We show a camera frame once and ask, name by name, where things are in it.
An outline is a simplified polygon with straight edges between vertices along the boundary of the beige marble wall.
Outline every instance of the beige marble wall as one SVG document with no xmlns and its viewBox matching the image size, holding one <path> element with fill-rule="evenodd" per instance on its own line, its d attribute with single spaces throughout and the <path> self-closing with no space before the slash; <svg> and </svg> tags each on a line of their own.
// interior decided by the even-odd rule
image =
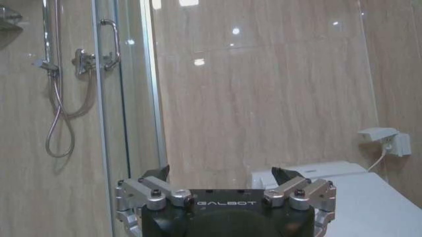
<svg viewBox="0 0 422 237">
<path fill-rule="evenodd" d="M 422 206 L 422 1 L 362 0 L 380 125 L 412 136 L 413 155 L 388 158 L 393 187 Z"/>
<path fill-rule="evenodd" d="M 66 104 L 75 110 L 87 83 L 74 76 L 75 49 L 94 52 L 91 1 L 63 0 L 62 34 Z M 45 150 L 54 119 L 46 71 L 31 63 L 45 57 L 42 0 L 6 0 L 25 16 L 23 32 L 0 51 L 0 236 L 110 236 L 97 105 L 73 121 L 77 135 L 70 159 Z M 62 125 L 65 149 L 69 133 Z"/>
<path fill-rule="evenodd" d="M 356 0 L 200 0 L 154 10 L 171 180 L 246 186 L 252 170 L 368 166 L 378 125 Z"/>
</svg>

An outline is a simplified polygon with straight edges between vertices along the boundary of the bolt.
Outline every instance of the bolt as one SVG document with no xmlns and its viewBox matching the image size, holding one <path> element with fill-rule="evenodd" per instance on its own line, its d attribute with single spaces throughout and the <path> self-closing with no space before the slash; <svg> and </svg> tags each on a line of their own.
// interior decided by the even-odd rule
<svg viewBox="0 0 422 237">
<path fill-rule="evenodd" d="M 305 196 L 305 190 L 304 189 L 297 189 L 296 190 L 296 196 L 297 197 L 304 197 Z"/>
<path fill-rule="evenodd" d="M 280 192 L 277 190 L 269 190 L 269 195 L 277 196 L 280 195 Z"/>
<path fill-rule="evenodd" d="M 272 199 L 269 197 L 264 197 L 264 204 L 268 205 L 268 206 L 272 206 Z"/>
<path fill-rule="evenodd" d="M 196 204 L 196 199 L 193 197 L 188 197 L 183 201 L 186 207 L 190 207 Z"/>
<path fill-rule="evenodd" d="M 154 190 L 151 191 L 151 197 L 154 197 L 154 198 L 161 197 L 161 190 L 159 190 L 159 189 L 154 189 Z"/>
</svg>

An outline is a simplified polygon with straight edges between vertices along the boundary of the shower faucet handle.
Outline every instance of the shower faucet handle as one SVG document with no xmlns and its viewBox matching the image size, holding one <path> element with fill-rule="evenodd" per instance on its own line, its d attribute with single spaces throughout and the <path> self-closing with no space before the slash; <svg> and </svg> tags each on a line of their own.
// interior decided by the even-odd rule
<svg viewBox="0 0 422 237">
<path fill-rule="evenodd" d="M 75 51 L 73 64 L 75 65 L 75 76 L 79 77 L 89 70 L 95 68 L 95 55 L 87 53 L 85 49 L 79 48 Z"/>
</svg>

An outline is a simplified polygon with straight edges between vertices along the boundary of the toilet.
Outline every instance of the toilet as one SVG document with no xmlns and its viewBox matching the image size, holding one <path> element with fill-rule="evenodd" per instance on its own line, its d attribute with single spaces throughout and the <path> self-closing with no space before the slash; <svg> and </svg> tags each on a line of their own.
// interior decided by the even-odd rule
<svg viewBox="0 0 422 237">
<path fill-rule="evenodd" d="M 332 180 L 337 187 L 336 220 L 326 237 L 422 237 L 421 208 L 358 164 L 338 161 L 286 169 L 312 180 Z M 252 186 L 278 186 L 272 170 L 253 172 Z"/>
</svg>

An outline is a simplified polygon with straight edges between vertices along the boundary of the silver metal clamp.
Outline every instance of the silver metal clamp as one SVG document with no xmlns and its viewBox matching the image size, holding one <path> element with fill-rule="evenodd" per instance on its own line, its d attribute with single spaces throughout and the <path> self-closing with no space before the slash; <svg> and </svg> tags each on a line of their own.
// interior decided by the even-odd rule
<svg viewBox="0 0 422 237">
<path fill-rule="evenodd" d="M 290 194 L 289 202 L 293 209 L 308 210 L 310 206 L 317 209 L 316 237 L 325 236 L 328 224 L 336 218 L 336 195 L 337 187 L 333 182 L 322 179 Z"/>
</svg>

